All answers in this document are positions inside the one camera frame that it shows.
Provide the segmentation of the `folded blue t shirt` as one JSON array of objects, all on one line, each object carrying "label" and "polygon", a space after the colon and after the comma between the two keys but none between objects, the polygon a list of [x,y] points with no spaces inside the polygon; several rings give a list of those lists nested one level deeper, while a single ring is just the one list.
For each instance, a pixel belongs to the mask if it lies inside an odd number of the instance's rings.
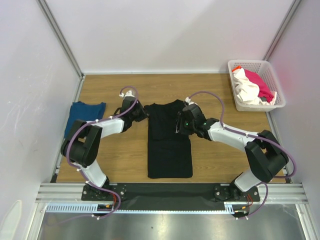
[{"label": "folded blue t shirt", "polygon": [[64,139],[68,136],[73,123],[76,120],[94,121],[102,119],[107,104],[101,102],[99,104],[86,104],[82,101],[73,102],[69,109],[69,116],[64,130]]}]

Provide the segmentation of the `right aluminium corner post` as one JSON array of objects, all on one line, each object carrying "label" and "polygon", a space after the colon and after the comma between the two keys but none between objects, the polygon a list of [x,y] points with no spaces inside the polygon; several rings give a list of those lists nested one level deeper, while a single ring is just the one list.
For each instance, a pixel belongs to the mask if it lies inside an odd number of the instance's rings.
[{"label": "right aluminium corner post", "polygon": [[270,59],[270,57],[272,56],[273,52],[277,48],[278,43],[281,41],[283,35],[285,34],[287,27],[289,26],[290,22],[294,18],[295,14],[297,13],[302,2],[303,2],[303,0],[293,0],[292,1],[292,3],[290,5],[287,13],[285,14],[285,17],[283,18],[273,40],[271,41],[271,44],[270,44],[268,50],[266,51],[266,53],[263,57],[264,61],[268,61]]}]

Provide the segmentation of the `aluminium frame rail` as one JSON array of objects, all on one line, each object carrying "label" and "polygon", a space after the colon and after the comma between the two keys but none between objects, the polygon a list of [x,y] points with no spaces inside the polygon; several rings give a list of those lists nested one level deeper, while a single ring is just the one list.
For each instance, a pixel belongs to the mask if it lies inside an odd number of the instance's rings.
[{"label": "aluminium frame rail", "polygon": [[46,213],[97,220],[110,214],[209,214],[248,218],[267,205],[307,205],[302,184],[269,183],[245,193],[227,183],[111,183],[102,191],[85,183],[43,183],[35,202]]}]

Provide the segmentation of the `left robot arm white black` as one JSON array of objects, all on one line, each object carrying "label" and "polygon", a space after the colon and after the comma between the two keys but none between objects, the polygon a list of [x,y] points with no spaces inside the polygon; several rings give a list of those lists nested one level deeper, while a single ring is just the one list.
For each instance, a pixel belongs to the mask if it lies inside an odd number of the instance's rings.
[{"label": "left robot arm white black", "polygon": [[109,178],[101,170],[97,156],[101,139],[126,132],[133,122],[140,122],[149,115],[134,96],[125,96],[122,106],[105,119],[93,121],[76,120],[62,143],[61,154],[70,166],[76,168],[91,187],[92,194],[105,200],[113,192]]}]

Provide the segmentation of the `black t shirt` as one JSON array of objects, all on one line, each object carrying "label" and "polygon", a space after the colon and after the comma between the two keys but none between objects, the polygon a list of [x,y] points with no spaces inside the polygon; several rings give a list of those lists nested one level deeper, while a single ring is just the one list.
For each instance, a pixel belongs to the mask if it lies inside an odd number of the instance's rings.
[{"label": "black t shirt", "polygon": [[147,176],[150,179],[193,176],[192,148],[188,135],[176,132],[182,100],[167,104],[150,104],[144,108],[148,117]]}]

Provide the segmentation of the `pink t shirt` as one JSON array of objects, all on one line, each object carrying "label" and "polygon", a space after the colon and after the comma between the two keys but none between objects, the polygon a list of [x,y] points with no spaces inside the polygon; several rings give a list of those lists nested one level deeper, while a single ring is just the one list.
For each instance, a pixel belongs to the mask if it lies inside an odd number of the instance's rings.
[{"label": "pink t shirt", "polygon": [[263,81],[263,79],[257,73],[249,71],[247,69],[244,70],[244,73],[251,83],[256,84],[258,86],[258,97],[263,98],[265,99],[265,102],[270,103],[274,99],[274,94],[271,92],[271,90]]}]

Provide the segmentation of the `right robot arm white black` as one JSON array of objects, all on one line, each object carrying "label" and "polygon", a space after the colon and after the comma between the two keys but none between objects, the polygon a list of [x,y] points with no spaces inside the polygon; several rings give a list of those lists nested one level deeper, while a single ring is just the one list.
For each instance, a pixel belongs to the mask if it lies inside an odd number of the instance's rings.
[{"label": "right robot arm white black", "polygon": [[248,196],[249,190],[260,183],[269,183],[289,162],[288,155],[270,131],[241,132],[237,128],[223,125],[216,118],[206,118],[195,103],[178,112],[176,132],[183,135],[196,134],[199,138],[226,144],[246,154],[249,169],[229,184],[228,196],[215,191],[214,195],[220,201],[230,198],[242,201]]}]

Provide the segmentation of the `aluminium corner post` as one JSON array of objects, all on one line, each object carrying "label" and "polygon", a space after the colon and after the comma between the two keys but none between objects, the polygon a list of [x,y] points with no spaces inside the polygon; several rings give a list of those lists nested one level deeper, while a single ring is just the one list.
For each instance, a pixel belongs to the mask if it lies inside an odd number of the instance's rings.
[{"label": "aluminium corner post", "polygon": [[263,57],[264,61],[268,61],[270,59],[270,57],[272,56],[273,52],[277,48],[278,43],[281,41],[283,35],[285,34],[287,27],[289,26],[290,22],[294,18],[295,14],[297,13],[302,2],[303,2],[303,0],[293,0],[292,1],[292,3],[290,5],[287,13],[285,14],[285,17],[283,18],[273,40],[271,41],[271,44],[270,44],[268,50],[266,51],[266,53]]},{"label": "aluminium corner post", "polygon": [[50,9],[49,4],[46,0],[36,0],[38,6],[40,7],[45,19],[47,20],[51,30],[53,31],[54,35],[56,36],[62,50],[64,51],[67,59],[69,60],[70,64],[72,65],[73,69],[75,70],[76,74],[80,79],[83,78],[84,74],[52,12]]}]

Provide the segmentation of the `left aluminium corner post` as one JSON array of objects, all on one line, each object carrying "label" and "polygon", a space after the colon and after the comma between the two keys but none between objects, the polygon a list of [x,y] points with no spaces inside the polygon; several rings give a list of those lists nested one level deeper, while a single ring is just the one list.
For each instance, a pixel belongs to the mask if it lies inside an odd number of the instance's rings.
[{"label": "left aluminium corner post", "polygon": [[56,36],[62,50],[64,51],[67,59],[69,60],[70,64],[72,65],[73,69],[75,70],[76,74],[80,79],[83,78],[84,74],[52,12],[50,9],[49,4],[46,0],[36,0],[38,6],[40,7],[45,19],[47,20],[51,30],[53,31],[54,35]]}]

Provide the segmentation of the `orange garment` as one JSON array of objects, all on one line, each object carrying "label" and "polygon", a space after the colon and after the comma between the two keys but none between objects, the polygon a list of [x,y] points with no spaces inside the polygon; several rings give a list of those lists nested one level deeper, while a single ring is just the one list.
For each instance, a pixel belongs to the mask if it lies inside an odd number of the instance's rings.
[{"label": "orange garment", "polygon": [[235,67],[233,70],[232,70],[232,72],[234,72],[234,71],[237,71],[237,70],[240,70],[242,67],[240,66],[240,65],[238,65],[237,67]]}]

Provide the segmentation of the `white plastic basket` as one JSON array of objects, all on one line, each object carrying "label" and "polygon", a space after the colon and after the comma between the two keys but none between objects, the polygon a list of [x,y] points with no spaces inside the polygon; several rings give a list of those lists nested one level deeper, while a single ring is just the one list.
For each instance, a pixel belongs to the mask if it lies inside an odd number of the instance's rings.
[{"label": "white plastic basket", "polygon": [[286,100],[272,65],[265,60],[230,60],[227,63],[238,111],[270,112]]}]

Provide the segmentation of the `cream white t shirt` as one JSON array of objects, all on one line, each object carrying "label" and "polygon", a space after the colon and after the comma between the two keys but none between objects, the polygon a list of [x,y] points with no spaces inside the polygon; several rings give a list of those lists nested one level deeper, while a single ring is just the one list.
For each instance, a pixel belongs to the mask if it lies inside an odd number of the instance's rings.
[{"label": "cream white t shirt", "polygon": [[258,97],[259,87],[256,84],[250,82],[246,77],[245,68],[242,67],[241,69],[232,72],[232,76],[235,84],[236,99],[238,99],[241,103],[256,106],[273,106],[276,103],[276,91],[270,90],[274,95],[274,98],[270,103],[265,101],[265,98]]}]

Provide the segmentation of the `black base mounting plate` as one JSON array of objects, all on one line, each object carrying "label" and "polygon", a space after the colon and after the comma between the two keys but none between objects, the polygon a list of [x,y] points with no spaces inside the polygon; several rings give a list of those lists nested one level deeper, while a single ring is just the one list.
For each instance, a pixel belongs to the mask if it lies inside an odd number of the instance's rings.
[{"label": "black base mounting plate", "polygon": [[241,192],[228,183],[111,183],[120,196],[121,210],[131,211],[219,211],[234,202],[258,203],[257,187]]}]

